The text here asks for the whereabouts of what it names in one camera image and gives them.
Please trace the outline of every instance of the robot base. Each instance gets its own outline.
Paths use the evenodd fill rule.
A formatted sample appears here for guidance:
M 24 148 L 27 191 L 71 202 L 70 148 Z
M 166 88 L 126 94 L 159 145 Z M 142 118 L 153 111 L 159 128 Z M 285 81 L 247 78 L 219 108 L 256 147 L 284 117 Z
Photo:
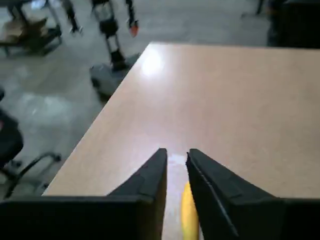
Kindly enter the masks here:
M 90 68 L 91 82 L 101 97 L 110 98 L 119 87 L 131 67 L 136 63 L 139 54 L 128 57 L 125 61 L 127 67 L 123 70 L 113 71 L 106 64 L 94 65 Z

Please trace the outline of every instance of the yellow object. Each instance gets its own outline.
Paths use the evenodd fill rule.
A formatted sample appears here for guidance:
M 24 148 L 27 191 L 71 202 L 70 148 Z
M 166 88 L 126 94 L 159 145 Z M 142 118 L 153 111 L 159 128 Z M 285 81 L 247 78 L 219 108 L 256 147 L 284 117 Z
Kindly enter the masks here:
M 183 240 L 199 239 L 198 214 L 189 182 L 185 184 L 184 191 L 182 194 L 181 226 L 183 232 Z

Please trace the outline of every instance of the wooden table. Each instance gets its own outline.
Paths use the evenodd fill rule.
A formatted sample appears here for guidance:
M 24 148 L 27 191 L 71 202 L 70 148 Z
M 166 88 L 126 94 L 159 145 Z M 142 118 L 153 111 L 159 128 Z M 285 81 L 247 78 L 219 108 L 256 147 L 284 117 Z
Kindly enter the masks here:
M 163 239 L 181 239 L 190 148 L 276 196 L 319 198 L 319 61 L 317 50 L 150 44 L 45 195 L 106 195 L 162 147 Z

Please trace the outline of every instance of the office chair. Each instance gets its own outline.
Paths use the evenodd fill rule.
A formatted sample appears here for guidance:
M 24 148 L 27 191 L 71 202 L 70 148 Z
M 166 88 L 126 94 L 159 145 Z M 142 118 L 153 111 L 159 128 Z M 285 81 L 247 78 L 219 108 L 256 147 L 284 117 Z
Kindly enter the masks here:
M 320 48 L 320 0 L 280 0 L 270 16 L 268 45 L 289 48 Z
M 8 164 L 11 164 L 11 166 L 16 169 L 22 165 L 21 161 L 16 161 L 14 158 L 22 150 L 23 146 L 24 141 L 18 128 L 18 122 L 0 109 L 0 172 L 3 173 L 9 181 L 11 181 L 11 184 L 4 196 L 5 199 L 12 195 L 20 179 L 40 160 L 46 157 L 51 157 L 55 162 L 61 161 L 61 156 L 59 154 L 46 152 L 35 158 L 20 173 L 8 170 L 6 168 Z

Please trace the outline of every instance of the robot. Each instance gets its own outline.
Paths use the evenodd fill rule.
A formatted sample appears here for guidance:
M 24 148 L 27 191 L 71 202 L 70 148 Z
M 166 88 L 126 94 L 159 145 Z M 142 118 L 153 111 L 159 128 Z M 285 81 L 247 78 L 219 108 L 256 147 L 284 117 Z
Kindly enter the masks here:
M 70 0 L 60 0 L 62 2 L 62 6 L 65 9 L 68 20 L 72 26 L 70 32 L 71 33 L 82 33 L 82 27 L 78 25 L 78 21 L 76 19 L 76 14 Z M 107 46 L 107 50 L 110 58 L 110 65 L 106 64 L 97 64 L 90 68 L 90 78 L 92 82 L 92 86 L 95 88 L 97 93 L 106 99 L 109 99 L 113 93 L 116 91 L 120 83 L 123 81 L 125 76 L 127 75 L 130 68 L 139 58 L 139 55 L 136 54 L 134 56 L 125 59 L 122 54 L 117 31 L 118 31 L 118 23 L 115 18 L 114 6 L 112 0 L 91 0 L 92 3 L 92 12 L 94 13 L 95 18 L 99 22 L 99 30 L 105 37 L 105 42 Z M 108 17 L 101 17 L 101 14 L 98 14 L 96 11 L 97 6 L 105 7 L 105 4 L 108 4 L 109 14 Z M 135 17 L 135 11 L 133 7 L 132 0 L 125 0 L 125 4 L 127 6 L 129 19 L 127 21 L 128 28 L 133 37 L 135 37 L 138 33 L 138 21 Z M 111 40 L 113 39 L 115 49 L 111 47 Z

